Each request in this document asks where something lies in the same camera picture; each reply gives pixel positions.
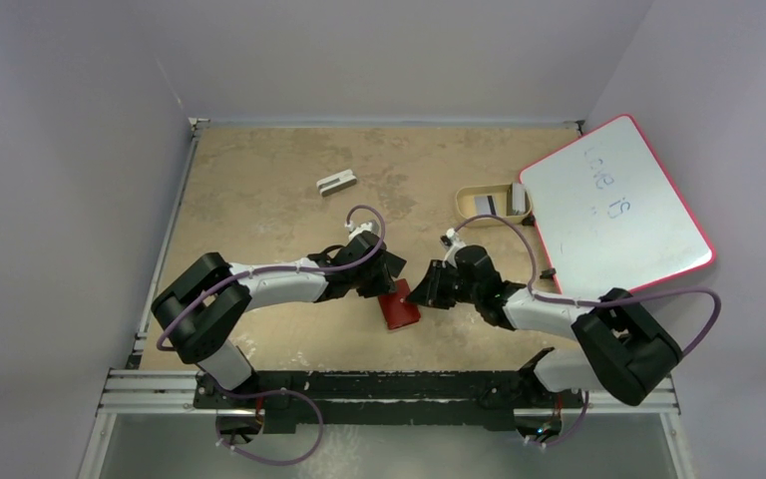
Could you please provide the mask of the black credit card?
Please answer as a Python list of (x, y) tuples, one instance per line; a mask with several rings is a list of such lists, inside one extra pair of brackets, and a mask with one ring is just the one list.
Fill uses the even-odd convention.
[(395, 253), (386, 251), (385, 263), (386, 263), (389, 274), (392, 277), (399, 277), (407, 263), (407, 260), (398, 256)]

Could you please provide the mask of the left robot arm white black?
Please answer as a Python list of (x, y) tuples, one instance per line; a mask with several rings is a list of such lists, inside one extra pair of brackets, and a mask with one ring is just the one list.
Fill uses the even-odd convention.
[(349, 291), (363, 298), (387, 295), (406, 263), (369, 231), (287, 263), (245, 265), (205, 253), (154, 299), (151, 313), (163, 329), (158, 347), (208, 374), (231, 407), (246, 407), (257, 394), (255, 370), (229, 339), (244, 313), (320, 303)]

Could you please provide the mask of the red card holder wallet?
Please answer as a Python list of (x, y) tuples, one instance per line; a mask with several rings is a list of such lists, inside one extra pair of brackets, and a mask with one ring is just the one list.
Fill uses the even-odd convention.
[(408, 281), (405, 278), (398, 279), (395, 281), (395, 286), (394, 292), (377, 297), (389, 331), (416, 324), (421, 319), (418, 306), (407, 301), (407, 296), (411, 292)]

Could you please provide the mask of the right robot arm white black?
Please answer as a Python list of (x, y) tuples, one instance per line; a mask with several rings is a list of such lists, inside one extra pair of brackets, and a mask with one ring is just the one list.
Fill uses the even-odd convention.
[(520, 391), (535, 406), (566, 390), (606, 391), (637, 406), (683, 358), (672, 336), (628, 291), (613, 288), (590, 306), (564, 304), (555, 294), (503, 279), (479, 245), (459, 249), (452, 260), (432, 260), (406, 300), (437, 309), (467, 303), (494, 327), (575, 341), (575, 349), (546, 347), (521, 368)]

